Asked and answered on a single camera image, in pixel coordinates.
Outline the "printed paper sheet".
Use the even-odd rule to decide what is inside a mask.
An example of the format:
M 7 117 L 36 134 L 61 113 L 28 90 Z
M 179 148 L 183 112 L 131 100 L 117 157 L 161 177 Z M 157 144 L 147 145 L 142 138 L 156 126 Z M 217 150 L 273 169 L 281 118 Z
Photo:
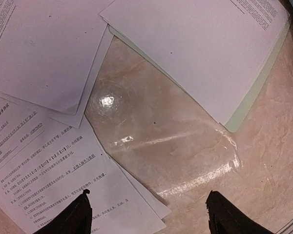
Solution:
M 0 97 L 79 128 L 111 43 L 108 0 L 0 0 Z
M 116 0 L 100 15 L 221 124 L 289 19 L 277 0 Z

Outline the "light green clipboard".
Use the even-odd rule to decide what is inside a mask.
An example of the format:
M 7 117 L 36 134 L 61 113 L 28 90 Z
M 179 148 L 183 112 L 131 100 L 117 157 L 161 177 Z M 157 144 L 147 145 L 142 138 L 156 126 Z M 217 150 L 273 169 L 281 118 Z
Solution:
M 285 38 L 287 36 L 287 33 L 290 29 L 290 25 L 292 22 L 292 18 L 289 17 L 288 21 L 286 22 L 284 28 L 282 29 L 278 40 L 275 43 L 274 48 L 270 52 L 270 55 L 268 56 L 266 63 L 264 64 L 261 72 L 259 73 L 257 79 L 253 83 L 252 87 L 248 91 L 248 93 L 245 95 L 239 106 L 236 108 L 235 112 L 232 114 L 230 119 L 227 121 L 227 123 L 223 124 L 222 126 L 228 130 L 231 133 L 235 133 L 241 126 L 242 122 L 246 118 L 248 112 L 250 111 L 252 105 L 254 104 L 256 98 L 260 94 L 262 87 L 265 83 L 265 81 L 268 78 L 268 75 L 276 61 L 276 58 L 282 48 L 282 45 L 285 41 Z M 179 88 L 182 86 L 178 84 L 169 74 L 167 74 L 162 68 L 160 68 L 152 59 L 150 59 L 142 50 L 140 50 L 133 42 L 131 42 L 128 38 L 126 38 L 124 35 L 119 33 L 116 29 L 114 29 L 112 26 L 109 26 L 109 31 L 111 34 L 119 38 L 122 42 L 124 42 L 127 46 L 129 46 L 131 49 L 133 49 L 136 53 L 138 53 L 140 56 L 142 56 L 145 60 L 147 60 L 149 63 L 151 63 L 155 68 L 157 68 L 160 72 L 162 72 L 165 76 L 167 76 L 172 82 L 174 82 Z

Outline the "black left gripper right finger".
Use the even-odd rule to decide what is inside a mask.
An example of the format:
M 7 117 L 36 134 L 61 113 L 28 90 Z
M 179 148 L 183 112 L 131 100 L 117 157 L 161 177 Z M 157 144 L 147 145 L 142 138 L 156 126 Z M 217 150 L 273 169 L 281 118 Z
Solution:
M 212 234 L 270 234 L 271 231 L 254 222 L 220 192 L 211 191 L 206 200 L 209 230 Z

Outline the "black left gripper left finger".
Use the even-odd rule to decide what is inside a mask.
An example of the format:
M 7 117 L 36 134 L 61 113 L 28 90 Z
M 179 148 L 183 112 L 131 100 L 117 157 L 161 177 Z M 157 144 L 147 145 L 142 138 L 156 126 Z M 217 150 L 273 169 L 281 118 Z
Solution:
M 81 195 L 35 234 L 90 234 L 92 208 L 88 194 L 90 190 L 83 190 Z

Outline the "paper sheets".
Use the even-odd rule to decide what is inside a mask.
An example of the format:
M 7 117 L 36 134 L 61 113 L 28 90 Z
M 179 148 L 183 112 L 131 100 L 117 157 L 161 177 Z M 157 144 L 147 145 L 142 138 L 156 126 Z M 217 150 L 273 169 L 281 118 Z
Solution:
M 102 149 L 86 118 L 74 128 L 0 98 L 0 208 L 27 234 L 88 192 L 93 234 L 154 234 L 156 212 Z

